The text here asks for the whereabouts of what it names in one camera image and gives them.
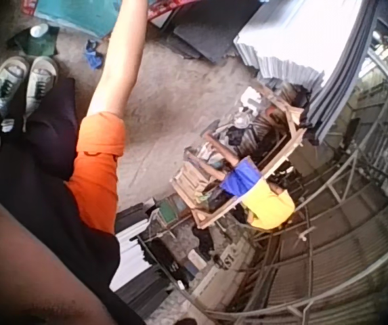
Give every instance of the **concrete floor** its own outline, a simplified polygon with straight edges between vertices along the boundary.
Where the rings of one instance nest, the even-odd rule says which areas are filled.
[[[20,12],[20,0],[0,0],[0,64],[16,51],[5,49],[14,34],[41,22]],[[127,145],[119,161],[119,209],[151,196],[169,192],[170,177],[181,164],[186,146],[213,119],[229,112],[252,80],[252,74],[236,58],[222,66],[200,60],[184,60],[160,45],[149,26],[139,78],[125,115]],[[62,28],[54,58],[62,76],[77,85],[77,111],[85,116],[100,71],[92,71],[83,48],[89,36]]]

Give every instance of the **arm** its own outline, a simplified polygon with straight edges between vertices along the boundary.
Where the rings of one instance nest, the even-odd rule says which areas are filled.
[[[117,158],[123,155],[123,110],[137,80],[147,25],[147,1],[123,0],[102,77],[79,130],[73,175],[67,183],[80,218],[114,233]]]
[[[141,64],[147,8],[146,0],[123,0],[111,34],[104,71],[87,115],[110,112],[123,117]]]

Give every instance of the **sneaker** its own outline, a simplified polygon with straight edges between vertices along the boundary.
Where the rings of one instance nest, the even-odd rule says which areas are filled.
[[[30,65],[20,56],[7,59],[0,66],[0,114],[5,118],[8,104],[12,100],[20,84],[28,75]]]
[[[26,118],[39,107],[42,98],[55,85],[57,76],[58,67],[52,59],[39,56],[34,60],[26,90]]]

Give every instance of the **orange shirt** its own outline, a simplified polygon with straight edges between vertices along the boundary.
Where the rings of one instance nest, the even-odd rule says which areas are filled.
[[[117,158],[125,148],[125,124],[108,112],[86,116],[79,129],[78,156],[66,183],[80,218],[91,228],[114,233],[117,210]]]

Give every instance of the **skin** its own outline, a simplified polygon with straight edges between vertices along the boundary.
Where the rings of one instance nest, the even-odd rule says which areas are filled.
[[[123,117],[141,64],[147,8],[146,0],[123,0],[87,115]],[[23,324],[18,319],[29,315],[46,324],[115,324],[100,300],[1,205],[0,311],[6,324]]]

